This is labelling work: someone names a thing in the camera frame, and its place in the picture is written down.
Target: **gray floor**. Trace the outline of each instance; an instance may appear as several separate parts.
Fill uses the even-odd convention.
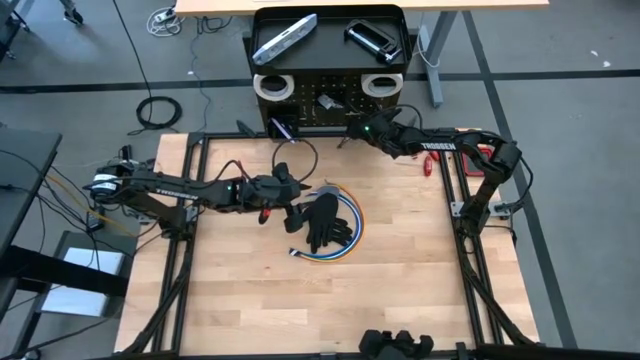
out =
[[[15,61],[0,64],[0,86],[138,82],[133,51],[108,0],[82,0],[78,8],[87,25],[77,29],[62,20],[53,1],[25,1],[23,15],[33,33],[20,33]],[[189,52],[194,21],[185,21],[176,37],[157,39],[146,33],[150,12],[168,0],[119,1],[150,81],[192,80]],[[572,71],[640,68],[640,2],[633,0],[554,1],[547,10],[475,11],[473,16],[493,72]],[[431,27],[437,14],[427,14]],[[420,14],[408,14],[416,25]],[[243,19],[195,44],[196,71],[203,79],[246,79],[240,34]],[[411,72],[422,68],[418,60]],[[444,73],[477,73],[476,58],[462,17],[458,17],[443,51]],[[514,137],[534,168],[532,190],[578,344],[583,348],[640,351],[637,299],[640,211],[634,160],[640,137],[640,78],[547,81],[501,81],[497,89]],[[445,82],[446,103],[427,105],[426,84],[408,82],[401,102],[418,106],[428,126],[482,127],[497,130],[482,82]],[[235,120],[259,125],[251,88],[210,88],[213,98],[207,131],[233,131]],[[196,89],[155,91],[176,98],[184,116],[176,128],[202,125],[205,100]],[[159,133],[137,137],[134,110],[144,91],[0,95],[0,122],[13,128],[63,134],[56,164],[77,183],[86,183],[95,162],[109,159],[127,143],[140,159],[153,157]],[[164,114],[158,106],[155,114]],[[515,187],[504,189],[515,198]],[[67,229],[47,213],[50,254]],[[16,241],[34,248],[40,220],[31,211]],[[516,216],[518,255],[536,322],[544,342],[559,338],[532,250],[527,223]],[[6,354],[26,306],[14,310],[0,326],[0,354]],[[80,328],[93,319],[45,315],[34,343]],[[46,359],[84,359],[112,350],[117,321],[44,349]]]

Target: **wooden table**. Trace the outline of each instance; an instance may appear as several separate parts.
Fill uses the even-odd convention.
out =
[[[311,263],[288,255],[289,247],[308,251],[307,231],[305,226],[287,234],[283,211],[274,211],[263,226],[255,213],[206,211],[198,222],[180,353],[355,352],[370,328],[429,334],[436,349],[453,349],[459,341],[473,346],[438,166],[425,178],[422,158],[394,161],[363,142],[338,150],[337,138],[309,140],[320,160],[306,183],[316,188],[326,179],[355,195],[366,216],[360,247],[337,263]],[[156,171],[179,176],[185,148],[186,135],[164,135]],[[274,148],[266,139],[214,140],[205,179],[230,159],[241,160],[252,176],[268,174]],[[312,159],[303,144],[287,144],[278,155],[294,176],[306,173]],[[223,178],[237,175],[229,170]],[[479,179],[471,180],[475,192]],[[524,334],[536,339],[509,232],[487,228],[482,240],[496,299]],[[167,249],[168,241],[161,239],[136,255],[116,349],[129,345],[155,310]],[[486,313],[483,305],[481,313]],[[165,339],[172,328],[169,321]]]
[[[473,9],[524,9],[549,5],[548,0],[178,0],[176,13],[180,16],[253,15],[263,7],[275,6],[336,6],[388,5],[405,10],[451,11]]]

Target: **desk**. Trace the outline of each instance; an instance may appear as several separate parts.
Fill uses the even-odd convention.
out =
[[[56,257],[63,257],[71,245],[77,247],[79,243],[84,243],[85,246],[91,246],[84,236],[80,236],[82,240],[77,240],[77,236],[65,232],[53,257],[12,244],[43,182],[42,174],[47,173],[53,162],[60,140],[60,134],[0,128],[0,185],[17,188],[0,189],[0,323],[17,290],[44,294],[51,283],[109,295],[123,295],[126,290],[126,277],[67,263]],[[74,237],[75,242],[64,241]],[[18,324],[12,324],[19,329],[18,341],[12,353],[29,346],[40,319],[42,300],[33,301],[21,329]]]
[[[418,46],[429,61],[424,64],[428,79],[429,100],[438,108],[444,103],[438,65],[440,53],[447,41],[458,11],[474,9],[530,9],[549,5],[548,0],[177,0],[179,16],[231,16],[253,15],[264,7],[277,6],[336,6],[336,5],[397,5],[409,11],[441,11],[432,34],[425,24],[420,24]]]
[[[264,226],[258,225],[257,214],[205,211],[198,221],[180,354],[355,352],[369,328],[429,334],[441,350],[460,341],[472,346],[438,166],[425,178],[422,159],[394,161],[363,142],[338,150],[339,138],[308,140],[320,159],[305,182],[316,188],[327,179],[354,194],[366,215],[360,247],[334,264],[310,263],[288,255],[289,247],[308,246],[305,229],[285,233],[283,211],[274,211]],[[186,135],[163,135],[155,171],[181,175],[186,143]],[[270,173],[275,146],[267,139],[212,140],[205,180],[230,159],[241,160],[250,175]],[[306,173],[312,159],[302,144],[286,144],[278,154],[294,176]],[[229,170],[223,178],[237,175]],[[478,180],[470,179],[472,192]],[[496,299],[523,333],[536,339],[508,231],[487,228],[482,243]],[[168,247],[161,239],[136,255],[116,349],[129,345],[155,310]]]

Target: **black toolbox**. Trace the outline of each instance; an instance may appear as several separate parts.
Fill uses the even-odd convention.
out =
[[[318,17],[315,30],[271,62],[261,66],[253,63],[251,56],[256,50],[313,13]],[[371,52],[345,39],[345,28],[355,19],[368,21],[398,42],[402,52],[391,64],[379,62]],[[398,74],[402,78],[406,75],[414,43],[415,36],[409,33],[404,13],[395,5],[271,7],[258,10],[251,33],[244,36],[254,86],[269,94],[286,96],[290,93],[278,100],[272,100],[276,97],[266,99],[264,93],[256,94],[267,133],[273,138],[281,137],[271,118],[297,136],[300,128],[346,126],[354,117],[396,105],[400,92],[390,96],[369,96],[362,88],[362,75],[394,75],[395,80],[383,77],[374,83],[381,88],[395,86]],[[283,90],[291,84],[292,90]],[[328,96],[342,107],[327,109],[318,102],[321,95]]]

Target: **white tape roll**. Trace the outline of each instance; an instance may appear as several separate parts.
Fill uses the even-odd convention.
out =
[[[268,90],[262,86],[262,80],[267,78],[268,76],[264,75],[254,75],[253,76],[253,90],[255,90],[256,94],[261,98],[269,101],[282,101],[287,99],[291,94],[293,94],[293,90],[295,88],[293,82],[293,76],[291,75],[278,75],[278,77],[282,78],[286,85],[281,90]]]
[[[395,86],[376,86],[376,79],[391,79],[395,82]],[[362,91],[372,97],[387,97],[397,94],[404,84],[402,74],[368,74],[362,75]]]

